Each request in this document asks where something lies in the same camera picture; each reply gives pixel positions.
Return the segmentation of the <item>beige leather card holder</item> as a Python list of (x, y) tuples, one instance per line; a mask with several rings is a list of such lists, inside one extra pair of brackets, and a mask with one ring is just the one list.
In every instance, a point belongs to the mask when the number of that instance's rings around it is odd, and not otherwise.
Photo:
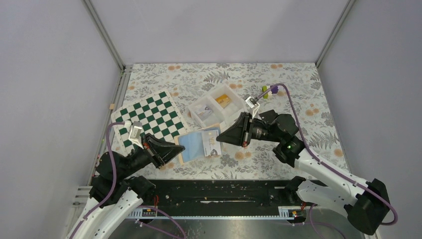
[(192, 131), (183, 135), (178, 135), (175, 137), (175, 143), (177, 145), (182, 145), (186, 149), (178, 155), (178, 160), (180, 164), (186, 164), (193, 162), (194, 160), (198, 159), (211, 159), (219, 156), (210, 156), (205, 157), (204, 155), (204, 148), (203, 148), (203, 140), (202, 140), (202, 132), (205, 130), (212, 130), (218, 129), (219, 134), (221, 133), (220, 124), (216, 123), (209, 127), (201, 128), (196, 131)]

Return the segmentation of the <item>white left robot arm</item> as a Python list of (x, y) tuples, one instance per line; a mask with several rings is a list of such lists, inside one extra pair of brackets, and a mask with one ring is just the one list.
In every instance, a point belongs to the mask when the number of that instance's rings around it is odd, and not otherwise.
[(162, 168), (184, 150), (148, 133), (126, 156), (112, 150), (104, 153), (83, 212), (66, 237), (106, 239), (135, 208), (157, 203), (155, 184), (134, 173), (148, 165)]

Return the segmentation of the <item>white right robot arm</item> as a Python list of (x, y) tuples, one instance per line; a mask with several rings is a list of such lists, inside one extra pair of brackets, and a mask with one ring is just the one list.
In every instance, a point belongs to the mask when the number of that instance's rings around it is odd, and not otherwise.
[(273, 152), (279, 161), (323, 183), (294, 177), (285, 192), (288, 203), (298, 205), (304, 201), (328, 208), (346, 217), (360, 232), (373, 235), (390, 211), (385, 184), (376, 178), (368, 181), (350, 174), (307, 148), (296, 136), (300, 129), (292, 115), (271, 110), (262, 116), (263, 119), (257, 119), (242, 112), (217, 141), (241, 147), (248, 146), (253, 139), (276, 142)]

